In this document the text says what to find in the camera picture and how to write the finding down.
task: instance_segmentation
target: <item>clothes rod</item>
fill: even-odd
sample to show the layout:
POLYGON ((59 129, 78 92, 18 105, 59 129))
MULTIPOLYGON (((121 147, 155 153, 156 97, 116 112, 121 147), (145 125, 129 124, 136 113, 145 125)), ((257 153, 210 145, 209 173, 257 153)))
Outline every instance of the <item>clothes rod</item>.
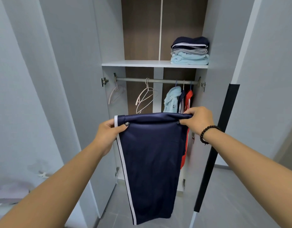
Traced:
MULTIPOLYGON (((133 82, 146 82, 146 79, 143 78, 129 78, 129 77, 118 77, 116 76, 117 81, 133 81, 133 82)), ((201 79, 199 81, 183 81, 183 80, 166 80, 166 79, 148 79, 148 82, 152 83, 167 83, 167 84, 186 84, 186 85, 199 85, 201 79)))

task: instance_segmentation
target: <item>beaded bracelet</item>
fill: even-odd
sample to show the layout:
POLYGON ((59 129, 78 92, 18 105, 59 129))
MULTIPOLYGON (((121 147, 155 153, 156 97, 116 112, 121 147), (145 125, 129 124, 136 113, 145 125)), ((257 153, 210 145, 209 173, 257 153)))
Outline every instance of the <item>beaded bracelet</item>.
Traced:
POLYGON ((209 130, 210 128, 216 128, 216 129, 218 129, 218 130, 221 130, 221 129, 220 129, 219 127, 217 127, 217 126, 207 126, 207 128, 205 128, 205 130, 203 130, 203 132, 202 132, 201 135, 200 135, 200 140, 201 140, 201 142, 203 142, 205 145, 207 145, 207 144, 209 144, 209 143, 203 139, 203 135, 204 135, 204 133, 205 133, 207 130, 209 130))

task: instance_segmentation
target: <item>folded light blue towel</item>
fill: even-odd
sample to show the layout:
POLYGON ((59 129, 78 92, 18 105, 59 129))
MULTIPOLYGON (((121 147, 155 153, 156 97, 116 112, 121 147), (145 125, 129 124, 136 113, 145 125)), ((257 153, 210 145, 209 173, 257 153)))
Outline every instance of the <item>folded light blue towel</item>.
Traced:
POLYGON ((188 65, 207 65, 209 55, 186 54, 179 52, 178 55, 173 54, 171 64, 188 64, 188 65))
POLYGON ((180 86, 173 87, 169 90, 164 99, 164 113, 177 113, 178 111, 178 96, 182 93, 180 86))

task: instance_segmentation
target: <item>shelf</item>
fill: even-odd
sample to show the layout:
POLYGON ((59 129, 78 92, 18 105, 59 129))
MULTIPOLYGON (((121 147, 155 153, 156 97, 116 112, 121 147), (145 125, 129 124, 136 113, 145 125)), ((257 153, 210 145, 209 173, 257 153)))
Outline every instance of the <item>shelf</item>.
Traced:
POLYGON ((170 61, 157 60, 122 60, 103 63, 102 66, 131 66, 131 67, 170 67, 170 68, 198 68, 207 69, 208 65, 180 65, 171 64, 170 61))

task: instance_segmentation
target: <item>white hanger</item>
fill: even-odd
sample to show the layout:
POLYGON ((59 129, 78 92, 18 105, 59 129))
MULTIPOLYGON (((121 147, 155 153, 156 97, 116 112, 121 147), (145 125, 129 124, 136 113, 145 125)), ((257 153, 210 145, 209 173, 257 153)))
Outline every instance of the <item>white hanger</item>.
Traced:
POLYGON ((111 92, 111 94, 110 94, 110 96, 109 96, 108 105, 109 105, 110 103, 113 103, 113 102, 114 102, 119 96, 121 96, 121 95, 125 92, 125 90, 126 90, 125 87, 123 87, 123 86, 117 84, 117 82, 116 82, 116 76, 114 77, 114 82, 115 82, 115 84, 116 84, 116 87, 112 90, 112 92, 111 92), (111 97, 112 97, 113 93, 117 93, 119 90, 121 90, 121 93, 120 93, 115 99, 111 100, 111 97))
POLYGON ((135 105, 137 105, 137 107, 136 107, 136 113, 137 113, 137 114, 140 114, 140 113, 142 112, 142 110, 145 109, 147 106, 149 106, 149 104, 152 103, 152 101, 153 101, 153 99, 152 99, 151 102, 149 102, 149 103, 148 103, 143 109, 137 111, 137 109, 138 109, 139 105, 141 104, 141 102, 142 102, 142 101, 145 101, 146 99, 150 98, 150 97, 153 95, 153 94, 151 94, 150 96, 148 96, 147 98, 144 99, 144 97, 147 95, 147 93, 148 93, 148 92, 157 92, 156 90, 153 90, 152 87, 149 87, 149 85, 148 85, 148 80, 149 80, 149 78, 146 78, 146 80, 145 80, 146 88, 140 93, 140 95, 137 97, 137 100, 136 100, 136 102, 135 102, 135 105), (146 94, 143 96, 142 99, 140 99, 142 93, 143 93, 145 90, 147 90, 146 94))

